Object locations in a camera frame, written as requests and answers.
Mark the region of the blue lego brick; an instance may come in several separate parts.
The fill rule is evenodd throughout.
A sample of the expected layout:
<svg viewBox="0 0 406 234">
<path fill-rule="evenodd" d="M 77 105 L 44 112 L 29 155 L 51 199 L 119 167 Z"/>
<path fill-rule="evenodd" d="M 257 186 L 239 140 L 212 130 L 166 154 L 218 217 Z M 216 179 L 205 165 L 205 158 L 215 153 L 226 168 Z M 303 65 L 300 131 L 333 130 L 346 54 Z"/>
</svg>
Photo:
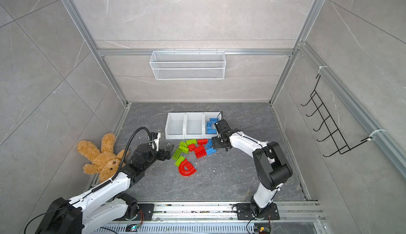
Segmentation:
<svg viewBox="0 0 406 234">
<path fill-rule="evenodd" d="M 216 153 L 217 152 L 217 150 L 216 149 L 213 149 L 213 148 L 207 148 L 206 149 L 206 154 L 207 155 L 212 155 L 212 154 L 214 154 L 214 153 Z"/>
<path fill-rule="evenodd" d="M 209 134 L 209 135 L 217 134 L 217 129 L 216 129 L 214 123 L 207 122 L 207 124 L 206 124 L 206 134 Z"/>
<path fill-rule="evenodd" d="M 207 144 L 205 145 L 205 148 L 212 148 L 213 147 L 213 141 L 212 139 L 208 140 Z"/>
<path fill-rule="evenodd" d="M 209 121 L 212 122 L 212 123 L 216 123 L 216 122 L 219 121 L 219 119 L 218 118 L 210 118 Z"/>
</svg>

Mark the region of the red arch lego piece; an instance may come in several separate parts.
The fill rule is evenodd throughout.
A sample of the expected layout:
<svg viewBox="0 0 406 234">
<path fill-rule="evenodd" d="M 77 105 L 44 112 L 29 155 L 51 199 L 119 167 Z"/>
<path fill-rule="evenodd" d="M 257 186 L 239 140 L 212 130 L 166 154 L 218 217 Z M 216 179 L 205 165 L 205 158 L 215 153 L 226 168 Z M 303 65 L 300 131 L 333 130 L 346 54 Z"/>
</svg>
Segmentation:
<svg viewBox="0 0 406 234">
<path fill-rule="evenodd" d="M 179 173 L 184 177 L 192 176 L 197 172 L 195 167 L 188 161 L 183 160 L 180 165 L 178 166 Z"/>
</svg>

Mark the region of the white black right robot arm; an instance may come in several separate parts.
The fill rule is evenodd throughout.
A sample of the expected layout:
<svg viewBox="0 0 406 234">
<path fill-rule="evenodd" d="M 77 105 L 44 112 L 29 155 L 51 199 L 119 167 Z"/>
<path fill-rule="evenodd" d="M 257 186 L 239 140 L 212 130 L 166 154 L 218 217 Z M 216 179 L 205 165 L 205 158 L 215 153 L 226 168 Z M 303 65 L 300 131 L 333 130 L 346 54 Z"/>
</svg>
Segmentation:
<svg viewBox="0 0 406 234">
<path fill-rule="evenodd" d="M 214 123 L 217 136 L 212 137 L 213 148 L 226 150 L 237 148 L 254 161 L 259 187 L 250 200 L 250 204 L 239 203 L 236 209 L 249 213 L 249 218 L 262 219 L 274 215 L 279 219 L 273 199 L 280 188 L 293 175 L 292 168 L 277 142 L 263 142 L 247 136 L 239 129 L 231 129 L 226 120 Z"/>
</svg>

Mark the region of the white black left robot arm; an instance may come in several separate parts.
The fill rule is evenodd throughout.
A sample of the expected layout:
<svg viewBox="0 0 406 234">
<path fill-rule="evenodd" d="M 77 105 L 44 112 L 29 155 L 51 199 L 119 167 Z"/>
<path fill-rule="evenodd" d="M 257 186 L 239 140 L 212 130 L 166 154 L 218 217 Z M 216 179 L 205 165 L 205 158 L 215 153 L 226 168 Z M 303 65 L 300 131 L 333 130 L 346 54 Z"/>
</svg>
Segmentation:
<svg viewBox="0 0 406 234">
<path fill-rule="evenodd" d="M 148 143 L 141 144 L 126 163 L 129 145 L 118 154 L 114 153 L 116 136 L 103 136 L 101 148 L 82 140 L 77 144 L 78 152 L 90 161 L 84 172 L 97 174 L 100 184 L 70 199 L 58 198 L 41 214 L 42 220 L 37 234 L 90 234 L 103 225 L 119 218 L 135 219 L 142 216 L 136 198 L 126 190 L 145 176 L 146 170 L 156 161 L 169 160 L 174 146 L 159 148 L 160 133 L 141 127 L 136 132 L 146 131 Z"/>
</svg>

